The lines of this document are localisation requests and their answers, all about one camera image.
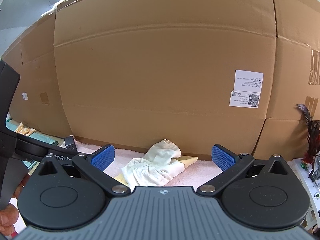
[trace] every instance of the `round black disc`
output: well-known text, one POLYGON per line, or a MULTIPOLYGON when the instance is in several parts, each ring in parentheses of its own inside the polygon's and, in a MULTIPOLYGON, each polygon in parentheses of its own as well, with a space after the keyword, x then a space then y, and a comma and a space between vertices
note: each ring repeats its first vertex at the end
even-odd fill
POLYGON ((40 176, 36 183, 28 183, 18 200, 26 224, 54 230, 84 225, 104 205, 104 192, 96 184, 69 176, 58 178, 56 174, 40 176))
POLYGON ((231 217, 252 228, 299 225, 309 208, 308 194, 303 189, 297 192, 290 181, 284 183, 285 176, 268 174, 268 179, 257 176, 236 181, 224 190, 222 204, 231 217))

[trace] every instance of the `power adapter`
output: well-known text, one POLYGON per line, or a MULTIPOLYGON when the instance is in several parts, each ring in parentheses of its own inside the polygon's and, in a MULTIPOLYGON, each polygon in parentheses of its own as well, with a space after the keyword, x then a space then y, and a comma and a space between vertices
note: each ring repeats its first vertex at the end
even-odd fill
POLYGON ((75 140, 73 139, 73 136, 66 137, 64 139, 64 143, 67 149, 72 151, 77 151, 77 146, 76 146, 75 140))

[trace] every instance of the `green towel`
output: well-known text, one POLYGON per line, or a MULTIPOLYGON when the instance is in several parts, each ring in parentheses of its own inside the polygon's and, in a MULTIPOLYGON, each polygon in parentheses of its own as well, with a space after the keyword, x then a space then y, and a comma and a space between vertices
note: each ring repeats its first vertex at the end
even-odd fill
POLYGON ((37 161, 31 161, 31 163, 30 163, 30 162, 25 162, 25 161, 22 161, 22 162, 28 167, 29 171, 31 171, 31 169, 32 169, 34 166, 36 166, 37 163, 39 163, 39 162, 37 162, 37 161))
MULTIPOLYGON (((10 122, 5 122, 5 124, 6 124, 7 128, 11 131, 15 131, 16 128, 18 127, 17 125, 10 123, 10 122)), ((51 139, 50 137, 48 137, 42 133, 34 132, 29 137, 36 139, 36 140, 39 140, 39 141, 42 141, 42 142, 52 144, 52 145, 58 145, 58 142, 56 140, 51 139)))

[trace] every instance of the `cardboard flap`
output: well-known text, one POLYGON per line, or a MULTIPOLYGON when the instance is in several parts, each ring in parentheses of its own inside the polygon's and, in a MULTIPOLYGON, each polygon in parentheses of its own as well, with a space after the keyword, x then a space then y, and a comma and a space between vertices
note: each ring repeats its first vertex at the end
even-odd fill
POLYGON ((67 105, 64 110, 78 138, 144 149, 170 138, 191 156, 210 155, 215 143, 235 153, 251 153, 264 122, 250 116, 221 119, 90 106, 67 105))
POLYGON ((307 150, 307 127, 304 120, 266 120, 257 148, 255 159, 268 160, 280 154, 286 161, 302 158, 307 150))
POLYGON ((7 52, 4 54, 3 60, 15 70, 22 66, 20 39, 19 42, 17 42, 14 46, 9 47, 7 52))
POLYGON ((278 36, 320 50, 320 2, 275 0, 278 36))
POLYGON ((306 104, 315 120, 319 120, 319 79, 318 51, 294 41, 278 38, 267 118, 300 120, 301 113, 296 105, 306 104))
POLYGON ((16 71, 21 79, 9 109, 12 118, 45 134, 69 136, 71 129, 62 108, 53 52, 16 71))
POLYGON ((107 33, 176 27, 275 37, 273 0, 83 0, 57 12, 54 45, 107 33))
POLYGON ((275 38, 212 29, 160 29, 106 35, 54 50, 63 106, 208 118, 265 119, 267 113, 275 38), (264 73, 257 109, 229 106, 237 69, 264 73))
POLYGON ((22 62, 28 63, 53 51, 55 14, 45 16, 27 29, 21 38, 22 62))

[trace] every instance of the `finger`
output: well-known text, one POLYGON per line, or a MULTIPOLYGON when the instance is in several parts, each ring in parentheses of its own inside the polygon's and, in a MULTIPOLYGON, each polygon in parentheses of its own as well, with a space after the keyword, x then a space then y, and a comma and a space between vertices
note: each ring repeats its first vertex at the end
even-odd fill
POLYGON ((18 221, 19 211, 18 209, 9 204, 4 210, 0 211, 1 226, 11 226, 18 221))
POLYGON ((15 231, 14 226, 7 226, 7 227, 0 226, 0 233, 3 234, 4 236, 10 236, 14 233, 14 231, 15 231))
POLYGON ((16 190, 14 191, 12 197, 19 198, 22 189, 23 189, 23 186, 22 186, 22 184, 20 183, 19 186, 17 186, 16 190))
POLYGON ((23 180, 21 181, 21 184, 22 184, 23 187, 27 184, 27 182, 28 182, 29 179, 30 179, 30 175, 29 175, 29 174, 27 174, 27 175, 23 178, 23 180))
POLYGON ((23 187, 26 185, 26 183, 28 182, 28 180, 30 179, 30 175, 27 174, 23 180, 20 182, 19 186, 16 188, 15 192, 13 193, 13 197, 15 198, 19 198, 20 193, 23 189, 23 187))

